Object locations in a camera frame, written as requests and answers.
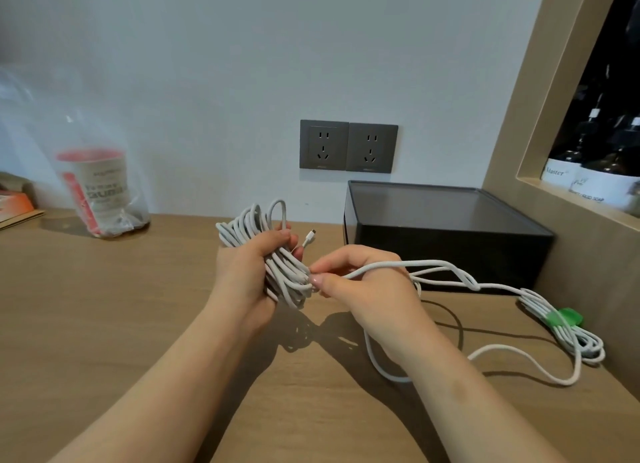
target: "black storage box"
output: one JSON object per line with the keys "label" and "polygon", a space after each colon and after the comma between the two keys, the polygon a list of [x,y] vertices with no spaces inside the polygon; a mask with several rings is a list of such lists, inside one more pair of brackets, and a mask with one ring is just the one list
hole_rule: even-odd
{"label": "black storage box", "polygon": [[[405,261],[448,261],[478,282],[533,289],[553,239],[548,229],[479,188],[348,184],[345,244],[392,251]],[[450,272],[428,276],[459,281]],[[423,288],[466,291],[448,286]]]}

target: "left hand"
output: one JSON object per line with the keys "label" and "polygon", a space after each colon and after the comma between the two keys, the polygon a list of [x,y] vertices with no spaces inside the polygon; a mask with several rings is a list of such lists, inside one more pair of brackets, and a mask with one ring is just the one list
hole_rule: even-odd
{"label": "left hand", "polygon": [[277,248],[287,246],[302,260],[303,249],[297,247],[298,236],[278,227],[258,234],[240,247],[221,247],[216,260],[216,281],[207,308],[216,317],[239,330],[242,339],[250,339],[273,316],[276,303],[264,292],[264,258]]}

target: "wooden desk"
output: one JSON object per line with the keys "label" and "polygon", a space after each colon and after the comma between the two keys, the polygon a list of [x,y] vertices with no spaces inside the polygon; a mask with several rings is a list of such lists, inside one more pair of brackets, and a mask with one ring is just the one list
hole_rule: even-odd
{"label": "wooden desk", "polygon": [[[146,233],[89,237],[69,211],[0,233],[0,460],[42,462],[113,404],[203,306],[218,246],[216,219],[155,216]],[[311,224],[294,223],[306,234]],[[306,262],[342,244],[313,225]],[[554,374],[570,358],[512,297],[426,292],[425,308],[464,353],[508,343]],[[570,460],[637,460],[640,403],[603,368],[550,386],[523,358],[475,362]],[[240,368],[199,461],[444,460],[410,386],[381,378],[345,308],[312,298],[278,309]]]}

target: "green cable tie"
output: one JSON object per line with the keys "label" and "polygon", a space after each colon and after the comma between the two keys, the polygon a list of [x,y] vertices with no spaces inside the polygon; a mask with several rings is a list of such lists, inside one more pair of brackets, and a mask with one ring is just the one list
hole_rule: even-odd
{"label": "green cable tie", "polygon": [[570,327],[575,327],[576,325],[580,326],[580,324],[582,323],[582,315],[572,308],[559,309],[558,313],[554,313],[553,311],[551,311],[544,319],[544,322],[549,328],[564,327],[564,323],[562,322],[560,316],[564,318],[564,320],[569,324]]}

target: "clear plastic bag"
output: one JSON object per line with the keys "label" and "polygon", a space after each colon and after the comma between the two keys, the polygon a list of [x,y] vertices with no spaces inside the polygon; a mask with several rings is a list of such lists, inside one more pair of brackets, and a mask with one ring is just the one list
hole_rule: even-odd
{"label": "clear plastic bag", "polygon": [[69,69],[0,69],[0,96],[5,108],[28,118],[30,135],[92,235],[119,236],[149,223],[118,114],[83,93],[78,75]]}

